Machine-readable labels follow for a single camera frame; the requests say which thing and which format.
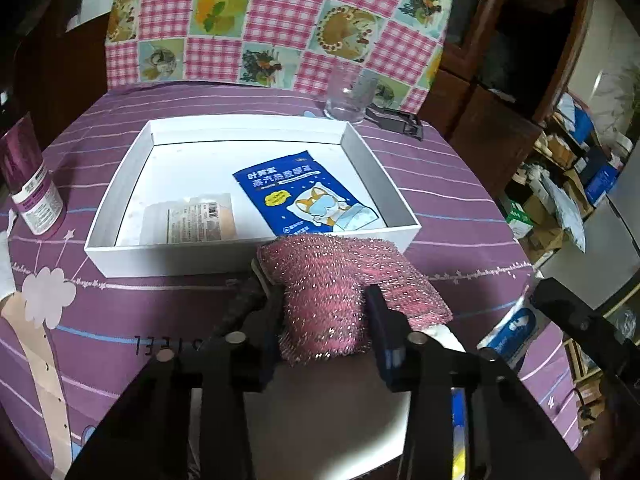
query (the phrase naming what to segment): striped tablecloth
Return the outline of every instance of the striped tablecloth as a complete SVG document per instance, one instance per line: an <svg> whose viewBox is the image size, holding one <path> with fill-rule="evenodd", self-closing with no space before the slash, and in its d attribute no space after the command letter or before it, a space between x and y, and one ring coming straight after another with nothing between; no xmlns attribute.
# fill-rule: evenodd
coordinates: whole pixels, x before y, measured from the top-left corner
<svg viewBox="0 0 640 480"><path fill-rule="evenodd" d="M18 290L43 267L63 269L76 297L59 324L46 329L66 406L73 456L92 427L147 361L166 343L207 337L241 276L107 279L82 248L94 214L129 145L150 119L195 114L321 114L322 103L293 92L174 83L115 89L101 97L45 150L68 213L49 240L34 239L19 219L10 236ZM430 126L424 140L357 126L420 219L406 256L450 306L449 327L474 348L513 305L532 269L495 203L454 150ZM0 227L6 226L8 205ZM551 325L530 348L521 378L572 448L578 443L572 378ZM27 357L12 326L0 319L0 402L47 472L58 460Z"/></svg>

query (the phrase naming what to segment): yellow speech bubble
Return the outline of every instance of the yellow speech bubble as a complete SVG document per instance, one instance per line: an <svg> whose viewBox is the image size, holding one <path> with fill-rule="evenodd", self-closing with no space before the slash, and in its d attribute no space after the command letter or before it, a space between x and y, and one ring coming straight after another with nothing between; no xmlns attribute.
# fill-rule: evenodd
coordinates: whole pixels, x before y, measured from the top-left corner
<svg viewBox="0 0 640 480"><path fill-rule="evenodd" d="M287 198L291 196L291 193L286 190L274 191L271 194L268 194L264 197L265 205L274 206L284 204Z"/></svg>

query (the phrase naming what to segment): white wall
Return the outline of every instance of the white wall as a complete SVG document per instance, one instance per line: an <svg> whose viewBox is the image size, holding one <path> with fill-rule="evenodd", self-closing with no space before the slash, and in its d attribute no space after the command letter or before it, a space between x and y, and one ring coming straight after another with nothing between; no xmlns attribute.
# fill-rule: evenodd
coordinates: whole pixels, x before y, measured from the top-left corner
<svg viewBox="0 0 640 480"><path fill-rule="evenodd" d="M631 63L640 66L640 36L615 0L594 0L589 28L569 79L569 90L585 101L600 132L612 123L611 112L621 110L616 97L630 91L616 75ZM623 132L630 117L618 123Z"/></svg>

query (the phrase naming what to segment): green box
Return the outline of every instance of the green box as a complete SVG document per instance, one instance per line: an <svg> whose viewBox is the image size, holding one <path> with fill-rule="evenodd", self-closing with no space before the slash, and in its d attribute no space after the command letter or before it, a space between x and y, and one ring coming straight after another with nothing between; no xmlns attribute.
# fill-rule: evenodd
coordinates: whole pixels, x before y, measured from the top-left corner
<svg viewBox="0 0 640 480"><path fill-rule="evenodd" d="M531 218L524 212L520 204L509 198L503 200L502 205L507 213L505 220L513 231L514 236L517 239L524 238L533 229Z"/></svg>

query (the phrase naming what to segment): drinking glass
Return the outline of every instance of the drinking glass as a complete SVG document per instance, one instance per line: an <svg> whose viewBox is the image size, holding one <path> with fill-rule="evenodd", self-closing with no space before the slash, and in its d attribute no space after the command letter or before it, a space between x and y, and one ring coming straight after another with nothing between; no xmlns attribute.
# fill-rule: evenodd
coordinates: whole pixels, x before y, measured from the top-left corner
<svg viewBox="0 0 640 480"><path fill-rule="evenodd" d="M361 123L376 94L378 78L361 67L337 63L329 76L324 114L330 119Z"/></svg>

